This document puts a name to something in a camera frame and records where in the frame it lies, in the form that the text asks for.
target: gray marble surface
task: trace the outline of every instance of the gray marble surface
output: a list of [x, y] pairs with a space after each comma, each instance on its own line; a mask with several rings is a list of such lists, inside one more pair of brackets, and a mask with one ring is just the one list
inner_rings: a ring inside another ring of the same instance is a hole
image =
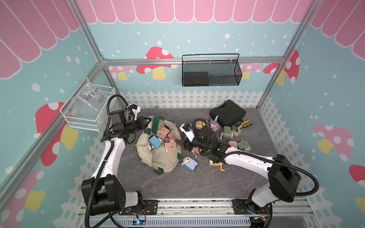
[[[176, 109], [142, 109], [141, 116], [164, 116], [166, 120], [175, 122], [179, 127], [182, 123], [192, 123], [196, 118], [210, 120], [209, 111], [205, 108]], [[246, 140], [251, 146], [251, 153], [265, 156], [276, 156], [274, 145], [261, 120], [258, 110], [246, 108], [244, 119], [250, 119], [254, 124], [244, 128], [238, 137], [232, 140]], [[194, 159], [188, 151], [182, 155]], [[157, 175], [154, 169], [138, 160], [130, 145], [126, 146], [120, 160], [118, 179], [126, 192], [141, 191], [144, 198], [162, 197], [247, 197], [250, 190], [261, 187], [267, 179], [250, 170], [223, 165], [224, 172], [217, 166], [210, 166], [206, 156], [194, 159], [198, 166], [193, 173], [182, 167], [162, 175]]]

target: teal wall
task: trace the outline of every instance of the teal wall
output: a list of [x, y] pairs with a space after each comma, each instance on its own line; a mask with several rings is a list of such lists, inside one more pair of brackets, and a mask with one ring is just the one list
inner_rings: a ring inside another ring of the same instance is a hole
[[296, 82], [276, 84], [261, 112], [278, 153], [317, 176], [321, 189], [309, 201], [322, 227], [363, 228], [365, 62], [314, 28], [297, 51]]

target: white dots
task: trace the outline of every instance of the white dots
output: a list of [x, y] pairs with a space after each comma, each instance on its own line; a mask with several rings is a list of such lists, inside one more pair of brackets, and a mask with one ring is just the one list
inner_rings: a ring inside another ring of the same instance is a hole
[[10, 211], [8, 209], [4, 209], [1, 211], [1, 222], [3, 223], [10, 215]]
[[42, 179], [42, 177], [43, 177], [43, 175], [44, 175], [45, 173], [43, 172], [43, 171], [39, 171], [38, 173], [37, 173], [37, 175], [35, 175], [35, 178], [37, 179], [37, 180], [40, 180], [40, 179]]
[[347, 145], [349, 145], [349, 146], [352, 146], [352, 147], [353, 147], [353, 146], [354, 146], [354, 139], [352, 139], [352, 138], [351, 138], [351, 139], [348, 139], [348, 140], [347, 140]]
[[17, 222], [22, 221], [22, 220], [23, 220], [23, 214], [24, 214], [24, 209], [20, 210], [20, 211], [16, 214], [16, 216], [15, 216], [15, 220], [16, 220]]
[[14, 169], [14, 167], [9, 166], [9, 167], [7, 167], [7, 168], [5, 169], [5, 173], [6, 173], [6, 174], [9, 174], [9, 173], [11, 173], [11, 172], [13, 171], [13, 169]]
[[347, 156], [345, 154], [340, 154], [340, 158], [341, 160], [343, 160], [344, 162], [347, 162]]
[[333, 142], [338, 144], [341, 142], [341, 138], [338, 136], [335, 136], [335, 137], [333, 137]]
[[37, 83], [34, 83], [32, 84], [32, 90], [35, 92], [39, 92], [41, 90], [41, 87]]
[[21, 188], [18, 191], [16, 191], [14, 196], [16, 199], [21, 199], [25, 196], [26, 193], [27, 193], [27, 191], [24, 188]]
[[55, 155], [58, 155], [58, 152], [59, 152], [59, 145], [60, 145], [60, 142], [56, 142], [55, 144], [53, 144], [52, 146], [52, 152], [55, 154]]
[[287, 69], [289, 70], [291, 67], [292, 67], [292, 62], [290, 62], [290, 61], [289, 61], [289, 62], [287, 63]]

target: red mushroom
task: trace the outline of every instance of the red mushroom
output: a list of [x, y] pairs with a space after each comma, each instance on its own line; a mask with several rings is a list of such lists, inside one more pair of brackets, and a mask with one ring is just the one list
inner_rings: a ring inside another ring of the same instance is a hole
[[250, 72], [260, 72], [261, 66], [258, 63], [243, 63], [240, 65], [242, 71], [242, 78], [241, 80], [249, 79]]
[[324, 154], [328, 154], [330, 150], [336, 148], [343, 161], [350, 159], [354, 151], [354, 140], [349, 130], [342, 127], [316, 125], [314, 131], [313, 136], [319, 135], [324, 138], [317, 142], [318, 147]]
[[[264, 73], [265, 74], [274, 73], [277, 66], [278, 66], [277, 63], [270, 64], [269, 66], [267, 66], [264, 69]], [[284, 79], [285, 79], [285, 76], [287, 76], [287, 75], [289, 76], [290, 82], [294, 83], [298, 78], [299, 68], [300, 68], [300, 55], [299, 55], [299, 52], [297, 50], [295, 50], [292, 57], [290, 58], [289, 62], [287, 63], [283, 72], [280, 74], [280, 76], [277, 80], [278, 85], [281, 85], [281, 86], [284, 85]]]
[[[144, 59], [172, 59], [174, 58], [165, 49], [160, 47], [152, 47], [144, 57]], [[137, 66], [137, 72], [140, 74], [145, 74], [153, 71], [152, 78], [155, 80], [162, 80], [166, 78], [166, 73], [164, 72], [164, 67], [177, 68], [178, 65], [141, 65]]]
[[[37, 126], [37, 133], [34, 134], [35, 138], [46, 129], [47, 125], [53, 120], [63, 104], [64, 103], [62, 102], [54, 102], [46, 104], [38, 109], [35, 113], [35, 123]], [[49, 166], [54, 163], [58, 155], [60, 142], [65, 144], [68, 150], [71, 150], [75, 145], [77, 138], [78, 131], [71, 129], [64, 123], [41, 155], [42, 164], [44, 166]]]
[[113, 78], [116, 78], [116, 76], [118, 75], [118, 79], [121, 81], [125, 81], [128, 79], [125, 72], [134, 73], [131, 66], [110, 66], [108, 69]]
[[1, 211], [3, 228], [18, 228], [23, 220], [24, 209], [28, 208], [32, 212], [38, 210], [46, 193], [45, 191], [36, 192], [32, 189], [43, 175], [43, 171], [32, 171], [26, 176], [5, 209]]
[[351, 165], [349, 173], [361, 187], [365, 188], [365, 167], [358, 165]]

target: robotic arm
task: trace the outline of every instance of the robotic arm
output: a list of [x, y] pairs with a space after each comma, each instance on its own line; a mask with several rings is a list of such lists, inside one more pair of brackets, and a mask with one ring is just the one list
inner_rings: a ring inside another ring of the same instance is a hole
[[[308, 196], [319, 189], [316, 178], [309, 172], [292, 166], [289, 160], [278, 154], [275, 158], [259, 156], [247, 153], [231, 147], [229, 144], [219, 142], [215, 132], [207, 123], [202, 129], [195, 128], [195, 120], [192, 124], [182, 124], [180, 130], [187, 136], [185, 140], [176, 140], [182, 148], [191, 151], [193, 147], [201, 149], [201, 155], [206, 155], [215, 163], [237, 165], [258, 173], [269, 180], [259, 189], [253, 189], [246, 201], [246, 210], [252, 214], [276, 200], [293, 202], [295, 196]], [[308, 175], [315, 183], [311, 191], [297, 193], [300, 175], [297, 172]]]

